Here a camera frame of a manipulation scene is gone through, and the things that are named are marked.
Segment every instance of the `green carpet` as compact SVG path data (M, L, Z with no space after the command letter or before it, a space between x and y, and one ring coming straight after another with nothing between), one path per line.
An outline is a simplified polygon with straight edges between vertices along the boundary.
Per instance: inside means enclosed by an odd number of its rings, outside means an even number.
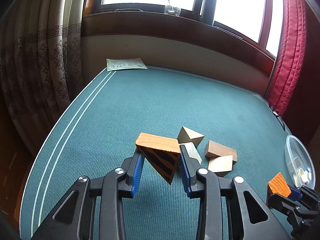
M140 132L176 138L181 126L205 135L197 148L202 167L208 166L209 139L236 149L238 162L226 178L242 176L264 201L267 183L279 171L292 184L284 160L288 130L259 95L156 66L105 70L71 104L41 149L23 196L21 238L31 238L79 176L103 176L132 156ZM195 239L198 208L199 200L187 198L178 173L169 185L145 161L135 198L123 201L127 239ZM285 217L275 214L291 231ZM95 225L98 239L98 216Z

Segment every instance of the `patterned curtain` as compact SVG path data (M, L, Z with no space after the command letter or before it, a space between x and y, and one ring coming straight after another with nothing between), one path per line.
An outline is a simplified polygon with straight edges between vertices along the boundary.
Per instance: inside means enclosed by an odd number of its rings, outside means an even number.
M36 155L83 89L84 0L16 0L0 27L0 83L10 116Z

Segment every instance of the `white wooden block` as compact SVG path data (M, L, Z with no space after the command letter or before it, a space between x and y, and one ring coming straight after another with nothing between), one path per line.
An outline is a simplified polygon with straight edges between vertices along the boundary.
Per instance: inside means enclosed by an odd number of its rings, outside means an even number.
M186 147L186 150L188 152L188 155L190 158L194 158L197 159L199 161L199 163L201 164L202 159L195 147L195 145L193 144L193 142L189 142L189 143L180 143L179 145L183 144Z
M232 170L232 158L232 155L212 158L209 161L208 170L223 177Z
M203 138L204 138L203 134L193 131L185 126L182 126L180 133L178 135L179 143L193 142L195 147L199 145L199 143L202 141Z
M299 158L295 157L294 158L294 162L295 162L295 164L297 166L297 169L299 169L301 167L301 162L300 162ZM288 170L289 170L289 172L294 173L294 168L293 168L292 162L290 162L288 164Z

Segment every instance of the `wooden block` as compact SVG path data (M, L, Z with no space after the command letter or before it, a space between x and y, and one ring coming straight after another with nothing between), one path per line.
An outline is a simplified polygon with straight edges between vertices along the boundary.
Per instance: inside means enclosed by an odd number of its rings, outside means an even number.
M216 143L214 141L208 141L206 149L205 149L205 156L208 158L214 157L221 157L221 156L233 156L233 164L237 162L237 151L224 146L220 143Z
M211 158L208 170L214 172L219 177L223 177L232 170L232 158L232 155Z
M271 194L279 193L284 197L288 197L291 194L291 190L281 172L268 182L268 189Z
M179 145L183 144L186 147L186 150L188 152L188 155L190 158L195 158L199 161L199 163L201 164L202 159L195 147L195 145L193 144L193 142L189 142L189 143L180 143Z
M179 143L193 142L195 147L199 145L199 143L202 141L203 138L204 138L203 134L193 131L184 126L182 126L180 133L178 135Z
M171 184L180 159L178 140L142 132L136 140L136 146L165 181Z

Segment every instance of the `plastic lid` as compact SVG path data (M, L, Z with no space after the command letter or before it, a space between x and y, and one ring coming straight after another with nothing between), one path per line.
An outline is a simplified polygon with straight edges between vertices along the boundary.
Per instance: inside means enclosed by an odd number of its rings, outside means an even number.
M288 135L284 149L285 162L296 187L302 185L311 189L316 185L316 173L310 155L302 142Z

